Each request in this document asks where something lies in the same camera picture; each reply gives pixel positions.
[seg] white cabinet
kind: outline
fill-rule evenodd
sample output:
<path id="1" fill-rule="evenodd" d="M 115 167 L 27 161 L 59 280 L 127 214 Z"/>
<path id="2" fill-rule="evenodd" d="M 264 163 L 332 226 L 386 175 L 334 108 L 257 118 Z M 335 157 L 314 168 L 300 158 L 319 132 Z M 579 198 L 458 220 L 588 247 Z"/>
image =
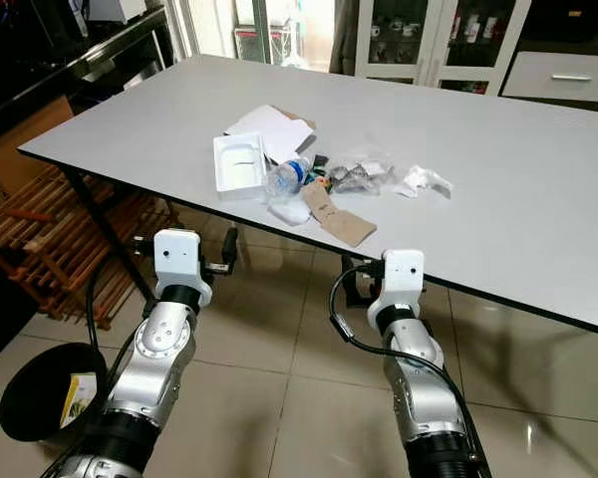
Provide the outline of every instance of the white cabinet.
<path id="1" fill-rule="evenodd" d="M 498 95 L 531 0 L 360 0 L 355 75 Z"/>

